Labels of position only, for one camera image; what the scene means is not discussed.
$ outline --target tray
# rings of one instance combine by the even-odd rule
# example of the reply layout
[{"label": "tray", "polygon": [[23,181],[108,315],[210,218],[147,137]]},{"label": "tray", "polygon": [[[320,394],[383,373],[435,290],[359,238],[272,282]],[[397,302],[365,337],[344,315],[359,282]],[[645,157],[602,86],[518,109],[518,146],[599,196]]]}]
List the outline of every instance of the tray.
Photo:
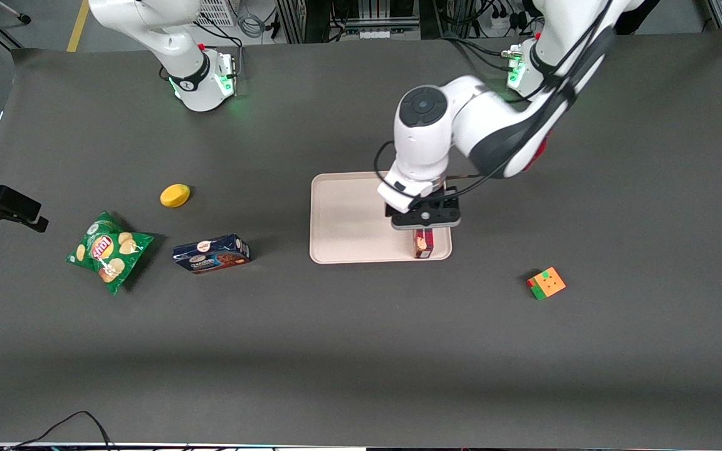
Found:
[{"label": "tray", "polygon": [[311,183],[310,257],[336,263],[430,262],[453,251],[450,228],[433,230],[433,253],[414,258],[412,231],[395,231],[384,216],[375,172],[319,174]]}]

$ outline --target yellow floor line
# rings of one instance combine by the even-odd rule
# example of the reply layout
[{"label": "yellow floor line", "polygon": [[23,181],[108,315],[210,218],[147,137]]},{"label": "yellow floor line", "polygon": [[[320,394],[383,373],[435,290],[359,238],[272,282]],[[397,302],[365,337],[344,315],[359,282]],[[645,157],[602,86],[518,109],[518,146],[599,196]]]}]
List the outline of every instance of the yellow floor line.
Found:
[{"label": "yellow floor line", "polygon": [[77,45],[80,44],[80,36],[83,35],[85,28],[85,19],[88,18],[88,0],[83,0],[80,5],[80,12],[77,13],[77,20],[74,22],[74,29],[71,31],[71,37],[68,40],[66,51],[77,51]]}]

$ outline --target potato chip bag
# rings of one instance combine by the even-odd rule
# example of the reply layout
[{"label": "potato chip bag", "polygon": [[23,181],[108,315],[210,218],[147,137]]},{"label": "potato chip bag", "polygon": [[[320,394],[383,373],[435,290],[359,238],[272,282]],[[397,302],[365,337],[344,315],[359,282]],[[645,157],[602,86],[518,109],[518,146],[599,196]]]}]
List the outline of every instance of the potato chip bag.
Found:
[{"label": "potato chip bag", "polygon": [[66,260],[98,273],[115,295],[152,240],[150,235],[125,232],[103,211]]}]

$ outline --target table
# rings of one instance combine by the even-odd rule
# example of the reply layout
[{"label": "table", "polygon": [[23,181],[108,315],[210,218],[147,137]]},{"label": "table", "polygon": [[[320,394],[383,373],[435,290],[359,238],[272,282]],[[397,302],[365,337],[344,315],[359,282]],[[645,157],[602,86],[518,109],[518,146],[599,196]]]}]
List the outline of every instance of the table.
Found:
[{"label": "table", "polygon": [[[619,38],[536,165],[418,264],[312,263],[310,181],[369,170],[404,92],[469,73],[451,44],[249,48],[208,113],[148,52],[15,58],[0,183],[51,223],[0,223],[0,441],[86,408],[117,442],[722,449],[722,29]],[[117,297],[63,262],[103,209],[158,236]],[[257,260],[172,262],[225,233]],[[547,266],[568,288],[538,302]]]}]

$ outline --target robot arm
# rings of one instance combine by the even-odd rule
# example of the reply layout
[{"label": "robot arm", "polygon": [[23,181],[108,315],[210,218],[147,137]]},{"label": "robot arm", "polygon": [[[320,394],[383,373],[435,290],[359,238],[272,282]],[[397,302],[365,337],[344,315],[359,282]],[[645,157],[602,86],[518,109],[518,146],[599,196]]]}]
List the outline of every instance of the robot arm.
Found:
[{"label": "robot arm", "polygon": [[[624,11],[642,0],[534,0],[545,14],[539,39],[513,46],[508,85],[530,98],[518,111],[470,75],[445,86],[418,86],[404,95],[395,114],[397,157],[378,193],[401,214],[444,185],[450,146],[475,165],[482,177],[505,178],[533,159],[556,121],[573,105],[604,59],[611,28]],[[425,219],[430,227],[444,220]]]},{"label": "robot arm", "polygon": [[88,0],[91,12],[106,28],[144,44],[169,72],[183,104],[209,111],[234,92],[233,58],[202,49],[183,25],[200,14],[200,0]]}]

